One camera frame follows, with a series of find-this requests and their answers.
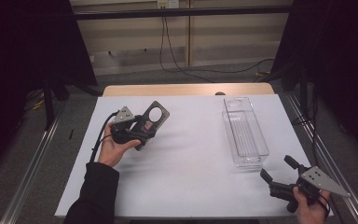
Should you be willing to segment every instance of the metal frame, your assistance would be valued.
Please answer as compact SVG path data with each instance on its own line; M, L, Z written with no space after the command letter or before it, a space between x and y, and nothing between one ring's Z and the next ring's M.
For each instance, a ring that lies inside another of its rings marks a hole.
M309 5L306 7L292 6L267 6L267 7L205 7L205 8L173 8L173 9L146 9L126 11L91 11L74 14L48 14L28 15L25 18L43 20L106 20L106 19L130 19L152 17L183 17L183 16L216 16L216 15L240 15L240 14L270 14L270 13L310 13L322 10L322 7Z
M301 121L305 121L306 119L302 116L300 102L298 101L298 99L294 96L293 93L289 93L288 98L290 104L292 105L293 109L296 112L296 115L299 118L301 118ZM315 137L313 137L314 135L313 125L310 122L304 122L303 128L304 131L307 133L308 137L310 138L310 141L312 141L312 139L315 139L316 152L319 158L324 163L327 172L331 175L331 177L335 181L338 182L338 184L341 187L346 189L351 194L350 198L342 197L342 199L345 202L345 204L348 206L348 209L351 211L351 214L353 215L353 218L356 220L356 223L358 223L358 197L352 190L351 186L349 185L348 181L345 179L344 175L339 171L336 163L334 162L333 158L328 152L327 147L324 145L321 136L319 136L319 134L316 133Z
M16 223L16 220L19 217L25 200L27 199L28 193L31 190L31 186L34 183L39 167L42 164L42 160L48 150L48 146L51 142L51 139L53 138L55 131L57 130L59 121L65 108L65 104L66 102L60 102L57 106L57 117L55 118L55 120L53 120L49 129L46 130L43 134L42 140L40 141L39 146L36 149L34 157L32 158L31 163L28 166L28 169L23 179L16 190L16 193L11 199L7 210L2 216L0 224Z

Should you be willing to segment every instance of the electrical cable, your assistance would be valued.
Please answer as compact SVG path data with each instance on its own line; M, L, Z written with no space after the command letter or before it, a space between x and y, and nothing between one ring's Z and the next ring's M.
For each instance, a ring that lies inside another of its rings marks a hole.
M161 65L161 68L162 68L164 71L172 73L172 71L167 70L167 69L162 65L162 59L161 59L161 58L162 58L162 57L161 57L161 55L162 55L162 47L163 47L163 45L164 45L164 34L165 34L165 24L166 24L166 22L167 22L167 18L162 17L162 38L161 38L161 48L160 48L160 50L159 50L159 64ZM170 44L171 55L172 55L172 58L173 58L173 62L175 63L176 67L179 69L179 71L176 71L176 72L182 72L183 74L185 74L185 75L187 75L187 76L200 78L200 79L202 79L202 80L204 80L204 81L214 83L214 81L211 81L211 80L208 79L208 78L191 75L191 74L185 72L183 69L181 69L181 68L179 67L179 65L178 65L177 62L176 62L175 57L173 56L172 46L171 46L171 40L170 40L169 36L170 36L170 35L169 35L169 33L168 33L168 26L167 26L167 37L168 37L168 41L169 41L169 44Z
M181 73L184 73L185 75L188 75L188 76L191 76L191 77L197 77L197 78L201 78L203 80L206 80L206 81L209 81L209 82L213 82L207 78L204 78L204 77L199 77L199 76L195 76L195 75L191 75L187 72L212 72L212 73L227 73L227 74L235 74L235 73L241 73L241 72L246 72L246 71L249 71L251 70L252 68L255 68L257 67L258 71L259 71L259 65L263 62L267 62L267 61L274 61L275 59L264 59L260 62L258 62L257 64L255 65L252 65L248 68L245 68L245 69L241 69L241 70L237 70L237 71L219 71L219 70L210 70L210 69L198 69L198 68L191 68L191 69L184 69L184 68L181 68L177 62L176 62L176 59L174 57L174 54L173 54L173 51L172 51L172 44L171 44L171 38L170 38L170 34L169 34L169 29L168 29L168 23L167 23L167 18L166 17L163 17L162 18L162 25L163 25L163 28L162 28L162 38L161 38L161 47L160 47L160 51L159 51L159 62L160 62L160 66L161 68L166 71L166 72L169 72L169 73L178 73L178 72L181 72ZM165 29L167 29L167 38L168 38L168 42L169 42L169 45L170 45L170 51L171 51L171 55L172 55L172 58L173 58L173 61L176 65L176 67L178 68L178 70L176 71L170 71L168 69L166 69L163 64L162 64L162 47L164 45L164 35L165 35Z
M330 203L327 201L327 199L321 194L320 197L324 198L324 200L326 201L326 205L324 205L321 200L317 199L316 202L322 207L322 209L325 212L324 215L324 219L326 219L328 217L328 215L330 214L331 211L331 207L330 207Z
M101 144L101 142L102 142L105 138L110 137L110 136L112 136L112 134L108 134L107 136L103 137L103 138L100 140L100 144Z
M101 128L101 131L100 131L100 134L98 135L98 139L97 141L95 142L95 146L94 148L92 148L92 153L91 153L91 157L89 158L89 162L94 162L95 161L95 156L97 155L97 151L98 151L98 148L100 147L100 144L101 142L103 141L103 139L101 139L101 136L103 135L103 130L107 124L107 122L113 117L113 116L116 116L118 114L118 112L115 112L111 115L109 115L109 117L107 117L106 121L103 123L103 127Z
M310 100L310 104L308 105L307 114L301 115L298 118L293 119L291 123L292 125L298 125L298 124L304 124L313 121L314 119L316 119L317 112L318 112L317 95L316 95L315 86L313 86L312 99Z

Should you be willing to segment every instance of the white table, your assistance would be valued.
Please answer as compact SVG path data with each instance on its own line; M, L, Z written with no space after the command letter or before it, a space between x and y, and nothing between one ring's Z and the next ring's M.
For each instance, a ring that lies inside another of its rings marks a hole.
M266 139L263 167L282 183L296 171L283 158L309 166L278 95L247 95ZM56 216L64 217L77 199L85 164L106 117L126 105L143 114L159 101L171 116L141 152L129 150L120 164L116 216L123 218L253 218L292 216L286 201L269 196L259 173L234 166L222 119L225 96L101 97L62 195Z

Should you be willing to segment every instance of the clear plastic container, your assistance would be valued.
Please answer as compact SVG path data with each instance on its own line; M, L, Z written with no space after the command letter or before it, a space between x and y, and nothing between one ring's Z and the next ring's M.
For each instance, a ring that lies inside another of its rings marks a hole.
M269 149L249 98L226 98L223 119L235 166L261 170Z

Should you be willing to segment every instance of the human hand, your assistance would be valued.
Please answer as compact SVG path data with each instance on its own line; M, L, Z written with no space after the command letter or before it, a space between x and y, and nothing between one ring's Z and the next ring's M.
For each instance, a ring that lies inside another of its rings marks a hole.
M124 153L132 148L141 144L139 140L131 140L125 144L116 143L111 137L112 133L110 132L110 128L112 123L108 123L103 131L103 142L101 146L100 156L98 158L98 162L108 165L110 167L114 167L117 165Z
M321 207L320 204L314 203L312 205L307 204L306 196L299 191L298 187L293 188L293 193L295 195L296 200L298 201L297 208L297 220L300 224L324 224L325 219L325 211ZM325 197L326 200L330 197L330 192L326 190L321 191L322 196ZM324 206L327 205L327 201L323 197L320 197Z

